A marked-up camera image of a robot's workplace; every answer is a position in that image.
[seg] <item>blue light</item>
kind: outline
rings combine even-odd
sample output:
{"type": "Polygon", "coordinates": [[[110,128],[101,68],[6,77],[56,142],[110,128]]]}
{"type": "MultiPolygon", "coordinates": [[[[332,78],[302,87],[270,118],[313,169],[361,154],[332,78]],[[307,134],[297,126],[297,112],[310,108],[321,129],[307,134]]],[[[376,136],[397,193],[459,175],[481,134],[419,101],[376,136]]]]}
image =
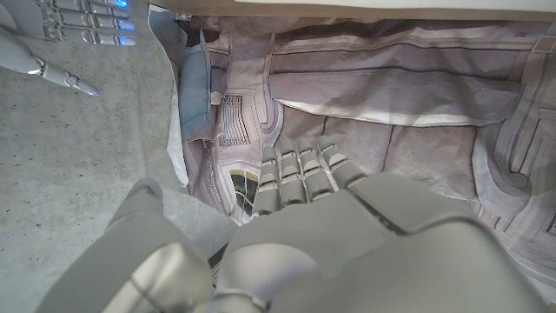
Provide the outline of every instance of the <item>blue light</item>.
{"type": "Polygon", "coordinates": [[[116,3],[117,6],[125,8],[128,6],[128,1],[127,0],[114,0],[114,2],[116,3]]]}
{"type": "Polygon", "coordinates": [[[126,39],[131,39],[133,41],[134,37],[131,36],[131,35],[118,34],[118,39],[119,39],[118,42],[119,42],[120,45],[128,45],[126,43],[126,39]]]}

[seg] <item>mechanical finger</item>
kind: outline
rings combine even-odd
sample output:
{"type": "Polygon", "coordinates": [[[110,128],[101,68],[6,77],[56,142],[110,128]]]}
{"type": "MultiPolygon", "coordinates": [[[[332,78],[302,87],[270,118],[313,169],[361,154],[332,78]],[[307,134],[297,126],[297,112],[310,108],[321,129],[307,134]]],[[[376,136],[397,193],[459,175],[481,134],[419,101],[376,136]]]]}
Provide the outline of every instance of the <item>mechanical finger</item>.
{"type": "Polygon", "coordinates": [[[272,147],[262,152],[261,178],[255,195],[253,216],[267,215],[280,209],[280,178],[276,152],[272,147]]]}
{"type": "Polygon", "coordinates": [[[340,189],[346,189],[367,177],[359,166],[340,152],[340,149],[330,138],[322,136],[317,144],[340,189]]]}
{"type": "Polygon", "coordinates": [[[307,195],[294,143],[284,139],[281,141],[281,208],[306,202],[307,195]]]}
{"type": "Polygon", "coordinates": [[[333,193],[334,188],[307,138],[303,137],[299,140],[298,148],[309,202],[333,193]]]}

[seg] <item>gray fabric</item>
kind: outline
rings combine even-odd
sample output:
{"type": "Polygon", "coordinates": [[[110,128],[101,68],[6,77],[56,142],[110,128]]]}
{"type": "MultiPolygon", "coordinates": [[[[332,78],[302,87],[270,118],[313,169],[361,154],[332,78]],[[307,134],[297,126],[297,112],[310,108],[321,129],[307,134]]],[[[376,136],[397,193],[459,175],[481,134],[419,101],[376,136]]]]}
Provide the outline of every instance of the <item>gray fabric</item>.
{"type": "Polygon", "coordinates": [[[395,126],[384,171],[424,183],[452,198],[476,197],[471,166],[474,127],[395,126]]]}
{"type": "Polygon", "coordinates": [[[275,73],[398,68],[507,79],[519,53],[518,50],[424,49],[409,44],[396,44],[374,50],[276,54],[273,62],[275,73]]]}
{"type": "Polygon", "coordinates": [[[309,113],[405,126],[500,122],[520,92],[519,83],[397,69],[274,74],[269,88],[274,100],[309,113]]]}
{"type": "Polygon", "coordinates": [[[209,121],[209,60],[204,43],[190,48],[183,59],[178,91],[182,137],[190,138],[209,121]]]}

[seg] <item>gray robot hand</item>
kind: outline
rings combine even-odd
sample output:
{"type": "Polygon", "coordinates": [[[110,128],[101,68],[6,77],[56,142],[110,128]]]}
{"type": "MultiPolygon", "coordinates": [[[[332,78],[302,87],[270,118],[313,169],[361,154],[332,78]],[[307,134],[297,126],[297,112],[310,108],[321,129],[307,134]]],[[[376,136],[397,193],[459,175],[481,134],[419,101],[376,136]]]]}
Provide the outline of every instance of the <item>gray robot hand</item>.
{"type": "Polygon", "coordinates": [[[33,55],[24,42],[2,27],[0,27],[0,66],[24,74],[39,75],[52,83],[75,88],[92,96],[99,94],[92,83],[33,55]]]}
{"type": "Polygon", "coordinates": [[[130,46],[134,29],[127,0],[0,0],[0,66],[98,96],[93,84],[45,62],[15,35],[130,46]]]}
{"type": "MultiPolygon", "coordinates": [[[[319,138],[318,147],[340,189],[367,177],[327,137],[319,138]]],[[[283,140],[280,160],[279,176],[274,149],[264,149],[254,216],[276,212],[290,204],[311,203],[334,192],[327,173],[307,138],[299,140],[297,151],[290,139],[283,140]]]]}
{"type": "Polygon", "coordinates": [[[49,40],[134,45],[128,0],[0,0],[0,26],[49,40]]]}

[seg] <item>wrinkled fabric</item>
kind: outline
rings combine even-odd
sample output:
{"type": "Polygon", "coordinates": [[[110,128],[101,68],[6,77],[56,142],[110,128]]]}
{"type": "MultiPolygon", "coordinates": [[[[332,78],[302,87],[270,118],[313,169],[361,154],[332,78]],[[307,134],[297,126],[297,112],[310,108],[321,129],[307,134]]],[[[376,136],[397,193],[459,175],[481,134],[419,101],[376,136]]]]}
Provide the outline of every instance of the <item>wrinkled fabric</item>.
{"type": "Polygon", "coordinates": [[[182,137],[192,137],[210,119],[210,71],[204,43],[186,51],[178,90],[182,137]]]}
{"type": "Polygon", "coordinates": [[[407,70],[275,74],[269,88],[308,113],[405,126],[497,123],[520,96],[518,83],[407,70]]]}
{"type": "Polygon", "coordinates": [[[471,155],[474,127],[395,126],[384,171],[420,181],[441,195],[476,197],[471,155]]]}

